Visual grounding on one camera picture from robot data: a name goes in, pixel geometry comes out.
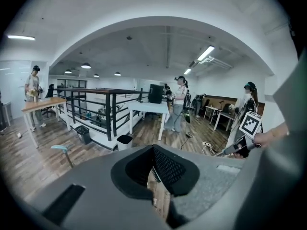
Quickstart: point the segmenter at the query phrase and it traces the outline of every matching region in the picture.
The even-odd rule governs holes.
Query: desk
[[[162,113],[162,122],[161,122],[159,137],[158,137],[158,140],[161,140],[165,117],[166,117],[166,114],[169,114],[166,102],[162,102],[161,104],[132,102],[128,104],[128,109],[130,110],[130,134],[132,134],[133,111],[144,112],[143,115],[145,115],[145,112]]]
[[[39,100],[38,102],[26,102],[25,103],[25,107],[22,110],[22,112],[24,113],[24,121],[25,124],[27,126],[27,129],[29,131],[29,135],[31,140],[33,141],[33,144],[35,145],[35,148],[38,148],[38,145],[33,137],[32,131],[34,131],[34,128],[32,126],[32,122],[31,122],[31,118],[30,118],[30,112],[36,111],[36,110],[40,110],[49,106],[56,106],[56,115],[57,115],[57,119],[59,121],[59,111],[58,111],[58,105],[60,104],[64,104],[64,113],[65,113],[65,117],[66,117],[66,125],[67,125],[67,129],[68,131],[71,130],[71,127],[69,125],[69,119],[68,119],[68,115],[67,115],[67,107],[66,107],[66,100],[63,98],[59,98],[59,97],[50,97],[50,98],[46,98],[46,99],[42,99]]]
[[[206,107],[206,111],[205,111],[205,115],[204,115],[203,119],[205,119],[206,113],[207,113],[207,109],[209,108],[211,110],[210,115],[212,114],[212,111],[213,111],[213,114],[212,114],[212,117],[211,117],[211,121],[210,121],[210,123],[212,123],[212,119],[213,119],[214,113],[215,112],[220,112],[221,110],[217,109],[215,107],[212,107],[212,106],[205,106],[205,107]]]
[[[11,126],[10,123],[10,117],[9,117],[9,113],[8,113],[8,105],[11,104],[11,102],[7,102],[3,104],[3,108],[5,109],[5,114],[6,114],[6,119],[8,121],[9,126]]]
[[[215,122],[214,130],[216,130],[216,127],[217,127],[217,124],[219,123],[221,115],[224,116],[224,117],[229,118],[229,121],[228,121],[228,124],[227,124],[227,128],[226,128],[226,131],[227,131],[229,129],[230,121],[234,120],[234,118],[231,115],[229,115],[228,113],[222,113],[222,112],[219,112],[219,115],[218,115],[218,117],[216,119],[216,122]]]

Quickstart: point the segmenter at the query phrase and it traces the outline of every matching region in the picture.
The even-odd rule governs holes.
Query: long hair
[[[255,90],[251,93],[251,96],[254,98],[256,107],[258,107],[259,102],[258,102],[258,92],[257,92],[257,88],[255,88]]]

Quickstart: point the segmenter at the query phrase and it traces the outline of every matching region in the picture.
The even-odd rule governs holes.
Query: white trash can
[[[132,137],[127,135],[122,135],[117,138],[117,146],[119,151],[123,151],[127,148],[132,147]]]

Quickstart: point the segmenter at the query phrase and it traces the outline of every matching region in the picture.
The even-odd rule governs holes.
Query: black monitor
[[[162,102],[163,86],[151,84],[148,94],[150,103],[160,104]]]

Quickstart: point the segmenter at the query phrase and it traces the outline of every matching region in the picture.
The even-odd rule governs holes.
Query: black slot
[[[80,198],[85,188],[70,185],[43,213],[43,216],[56,225],[60,225],[74,204]]]

